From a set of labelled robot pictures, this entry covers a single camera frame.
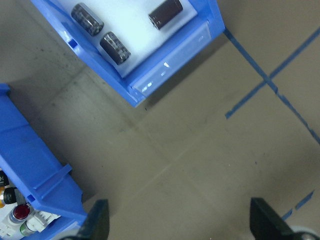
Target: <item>gray floor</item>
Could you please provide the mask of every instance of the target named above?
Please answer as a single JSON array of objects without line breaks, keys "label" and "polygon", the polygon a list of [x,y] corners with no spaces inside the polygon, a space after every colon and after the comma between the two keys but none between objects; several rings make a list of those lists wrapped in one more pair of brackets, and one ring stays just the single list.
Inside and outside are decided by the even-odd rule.
[{"label": "gray floor", "polygon": [[[320,26],[319,0],[219,1],[227,28],[269,75]],[[320,232],[320,147],[221,35],[139,107],[77,59],[27,0],[0,1],[0,82],[83,189],[108,198],[110,240],[252,237],[251,197]],[[320,135],[320,38],[273,82]]]}]

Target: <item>blue storage tray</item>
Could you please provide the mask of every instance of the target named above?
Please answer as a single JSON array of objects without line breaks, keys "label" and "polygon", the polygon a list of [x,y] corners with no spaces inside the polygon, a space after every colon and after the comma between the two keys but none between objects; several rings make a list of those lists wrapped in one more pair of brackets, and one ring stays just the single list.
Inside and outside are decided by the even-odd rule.
[{"label": "blue storage tray", "polygon": [[220,35],[224,23],[216,0],[189,0],[197,16],[176,32],[128,76],[114,67],[82,35],[56,0],[31,0],[75,54],[136,107]]},{"label": "blue storage tray", "polygon": [[25,240],[50,240],[87,217],[82,191],[73,181],[70,165],[62,166],[8,97],[0,84],[0,167],[40,211],[60,215],[43,232]]}]

